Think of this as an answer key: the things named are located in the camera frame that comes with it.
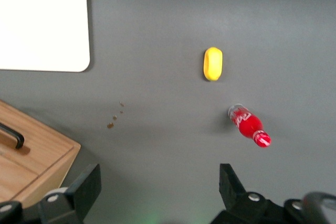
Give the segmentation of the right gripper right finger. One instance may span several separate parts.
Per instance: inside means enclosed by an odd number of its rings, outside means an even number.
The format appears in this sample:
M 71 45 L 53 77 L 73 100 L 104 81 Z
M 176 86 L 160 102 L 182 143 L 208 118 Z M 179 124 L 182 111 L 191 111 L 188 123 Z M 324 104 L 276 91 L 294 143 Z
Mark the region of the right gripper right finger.
M 219 192 L 225 205 L 212 223 L 260 223 L 268 207 L 264 196 L 247 192 L 230 164 L 220 164 Z

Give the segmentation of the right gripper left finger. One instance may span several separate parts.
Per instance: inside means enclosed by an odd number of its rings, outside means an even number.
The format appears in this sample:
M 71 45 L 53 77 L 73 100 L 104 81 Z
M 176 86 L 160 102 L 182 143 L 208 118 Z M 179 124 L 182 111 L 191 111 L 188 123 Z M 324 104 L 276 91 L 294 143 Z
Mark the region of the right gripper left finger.
M 83 223 L 101 192 L 101 167 L 90 164 L 67 188 L 48 193 L 38 204 L 41 223 Z

